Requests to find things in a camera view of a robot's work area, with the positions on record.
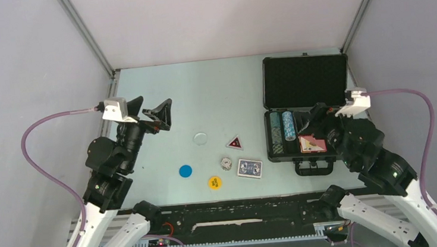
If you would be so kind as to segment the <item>clear round dealer button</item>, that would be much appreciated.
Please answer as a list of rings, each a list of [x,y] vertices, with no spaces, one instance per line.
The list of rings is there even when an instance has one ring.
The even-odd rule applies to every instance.
[[[205,145],[208,142],[208,135],[203,132],[198,132],[193,136],[193,142],[198,146]]]

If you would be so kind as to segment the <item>blue card deck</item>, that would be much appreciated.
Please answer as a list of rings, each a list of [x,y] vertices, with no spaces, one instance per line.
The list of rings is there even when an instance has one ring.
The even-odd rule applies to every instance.
[[[263,172],[263,162],[257,160],[238,160],[237,176],[253,179],[261,179]]]

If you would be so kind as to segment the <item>triangular all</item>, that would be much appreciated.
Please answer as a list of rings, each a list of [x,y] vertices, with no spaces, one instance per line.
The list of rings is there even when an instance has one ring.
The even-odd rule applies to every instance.
[[[229,140],[228,143],[226,144],[226,148],[243,151],[244,150],[243,144],[241,143],[241,139],[240,139],[239,135],[236,135],[231,140]]]

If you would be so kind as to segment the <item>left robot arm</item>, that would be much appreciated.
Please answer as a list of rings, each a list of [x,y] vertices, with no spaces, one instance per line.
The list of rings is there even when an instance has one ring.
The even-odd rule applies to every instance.
[[[114,97],[92,108],[105,121],[117,124],[117,134],[115,139],[97,137],[87,149],[85,164],[91,171],[90,179],[84,194],[75,196],[80,216],[67,247],[132,247],[146,235],[161,231],[161,209],[141,201],[119,231],[102,243],[133,183],[130,174],[145,135],[171,129],[172,99],[149,110],[142,107],[143,100],[141,96],[130,101]]]

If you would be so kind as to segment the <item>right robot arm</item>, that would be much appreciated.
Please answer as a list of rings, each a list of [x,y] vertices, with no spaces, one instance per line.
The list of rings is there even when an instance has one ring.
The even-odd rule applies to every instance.
[[[345,110],[333,112],[323,103],[316,104],[310,111],[295,114],[296,127],[310,128],[314,138],[325,140],[369,190],[393,203],[407,219],[370,207],[336,185],[315,202],[321,215],[360,224],[399,247],[437,247],[437,207],[421,190],[416,171],[383,147],[384,133],[370,120],[348,119]]]

